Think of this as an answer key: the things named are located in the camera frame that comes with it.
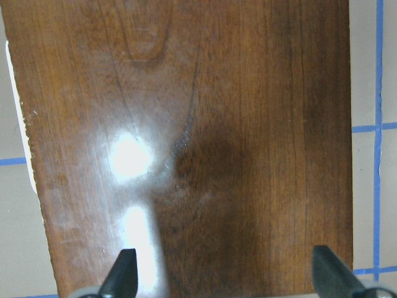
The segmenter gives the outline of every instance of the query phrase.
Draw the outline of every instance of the wood grain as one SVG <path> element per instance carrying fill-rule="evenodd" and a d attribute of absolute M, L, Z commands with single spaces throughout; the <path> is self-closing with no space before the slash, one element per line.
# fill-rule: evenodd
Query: wood grain
<path fill-rule="evenodd" d="M 1 8 L 60 297 L 102 282 L 143 203 L 155 297 L 311 292 L 313 245 L 352 264 L 348 1 Z M 126 135 L 151 163 L 121 181 Z"/>

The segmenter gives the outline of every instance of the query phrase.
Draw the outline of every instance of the gray tile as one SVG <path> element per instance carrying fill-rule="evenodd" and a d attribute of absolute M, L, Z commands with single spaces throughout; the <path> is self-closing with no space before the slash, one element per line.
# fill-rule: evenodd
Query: gray tile
<path fill-rule="evenodd" d="M 376 1 L 350 0 L 352 125 L 375 123 Z"/>
<path fill-rule="evenodd" d="M 397 130 L 383 131 L 381 160 L 381 266 L 397 265 Z"/>
<path fill-rule="evenodd" d="M 381 273 L 379 281 L 397 292 L 397 272 Z"/>
<path fill-rule="evenodd" d="M 24 155 L 6 61 L 6 36 L 0 16 L 0 159 Z"/>
<path fill-rule="evenodd" d="M 397 1 L 385 0 L 383 20 L 382 111 L 384 122 L 397 122 Z"/>
<path fill-rule="evenodd" d="M 372 267 L 374 133 L 353 133 L 353 267 Z"/>
<path fill-rule="evenodd" d="M 372 283 L 373 282 L 373 274 L 363 274 L 363 275 L 357 275 L 357 279 L 359 279 L 362 283 L 368 282 Z"/>
<path fill-rule="evenodd" d="M 47 239 L 26 165 L 0 166 L 0 297 L 55 294 Z"/>

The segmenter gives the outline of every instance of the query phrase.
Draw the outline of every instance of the wood panel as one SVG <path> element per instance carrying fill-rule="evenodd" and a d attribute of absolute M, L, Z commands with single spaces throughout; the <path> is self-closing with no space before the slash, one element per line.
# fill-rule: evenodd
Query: wood panel
<path fill-rule="evenodd" d="M 140 297 L 311 292 L 319 244 L 352 264 L 348 1 L 1 7 L 60 297 L 128 246 Z"/>

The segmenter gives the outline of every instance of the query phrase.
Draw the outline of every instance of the tile floor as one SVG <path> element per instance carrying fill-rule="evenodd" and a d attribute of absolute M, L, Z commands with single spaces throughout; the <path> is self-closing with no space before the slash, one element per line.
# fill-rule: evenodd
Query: tile floor
<path fill-rule="evenodd" d="M 396 0 L 350 0 L 354 268 L 360 279 L 395 289 L 396 16 Z M 0 19 L 0 298 L 49 295 L 56 286 L 24 160 L 5 43 Z"/>

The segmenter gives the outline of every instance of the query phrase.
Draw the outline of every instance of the blue grid line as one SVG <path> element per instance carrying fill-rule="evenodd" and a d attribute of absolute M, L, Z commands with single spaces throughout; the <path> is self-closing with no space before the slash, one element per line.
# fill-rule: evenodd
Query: blue grid line
<path fill-rule="evenodd" d="M 374 132 L 377 129 L 376 125 L 358 125 L 352 127 L 352 133 L 360 132 Z M 382 130 L 397 129 L 397 122 L 382 123 Z"/>
<path fill-rule="evenodd" d="M 382 124 L 382 129 L 397 129 L 397 122 L 392 122 L 392 123 L 383 123 Z"/>
<path fill-rule="evenodd" d="M 26 158 L 17 157 L 17 158 L 5 158 L 0 160 L 0 166 L 13 166 L 13 165 L 24 165 L 26 164 Z"/>
<path fill-rule="evenodd" d="M 390 273 L 397 272 L 397 266 L 390 266 L 384 268 L 365 268 L 365 269 L 356 269 L 353 271 L 355 275 L 364 275 L 364 274 L 379 274 L 379 273 Z"/>
<path fill-rule="evenodd" d="M 380 162 L 382 144 L 382 52 L 383 52 L 383 0 L 377 0 L 376 92 L 375 92 L 375 145 L 373 161 L 373 267 L 380 267 Z M 379 272 L 373 279 L 379 281 Z"/>
<path fill-rule="evenodd" d="M 353 126 L 352 133 L 359 133 L 359 132 L 374 132 L 375 126 L 374 125 L 363 125 L 363 126 Z"/>

